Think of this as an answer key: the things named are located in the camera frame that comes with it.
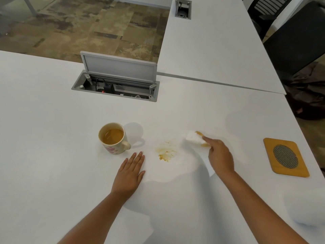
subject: tea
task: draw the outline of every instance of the tea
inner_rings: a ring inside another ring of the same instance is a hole
[[[123,139],[124,133],[120,129],[111,129],[109,130],[104,138],[103,142],[108,145],[114,145],[118,142],[120,142]]]

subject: mug handle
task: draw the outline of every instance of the mug handle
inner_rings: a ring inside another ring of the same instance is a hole
[[[122,145],[124,145],[124,150],[130,150],[131,145],[127,141],[122,141]]]

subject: white desk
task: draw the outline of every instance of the white desk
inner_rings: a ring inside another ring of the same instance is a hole
[[[191,20],[172,2],[158,74],[285,94],[242,0],[191,1]]]
[[[135,151],[144,151],[147,172],[106,243],[256,243],[219,178],[177,145],[187,130],[222,138],[250,186],[309,243],[324,242],[324,228],[294,223],[283,205],[287,190],[325,180],[282,94],[158,76],[158,101],[149,102],[71,90],[79,63],[3,51],[0,62],[0,243],[59,241]],[[97,136],[113,121],[133,145],[117,156]],[[295,141],[310,177],[272,172],[265,137]],[[169,163],[155,152],[166,140],[178,151]]]

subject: wooden coaster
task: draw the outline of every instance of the wooden coaster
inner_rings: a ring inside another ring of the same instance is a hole
[[[308,169],[295,142],[270,138],[263,141],[271,168],[275,173],[309,177]]]

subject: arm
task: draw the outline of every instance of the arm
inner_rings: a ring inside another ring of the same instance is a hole
[[[203,138],[211,145],[209,161],[233,196],[259,244],[308,244],[286,224],[235,172],[234,160],[221,140]]]
[[[145,171],[142,152],[125,159],[115,177],[111,193],[73,227],[58,244],[104,243],[108,231],[124,203],[138,188]]]

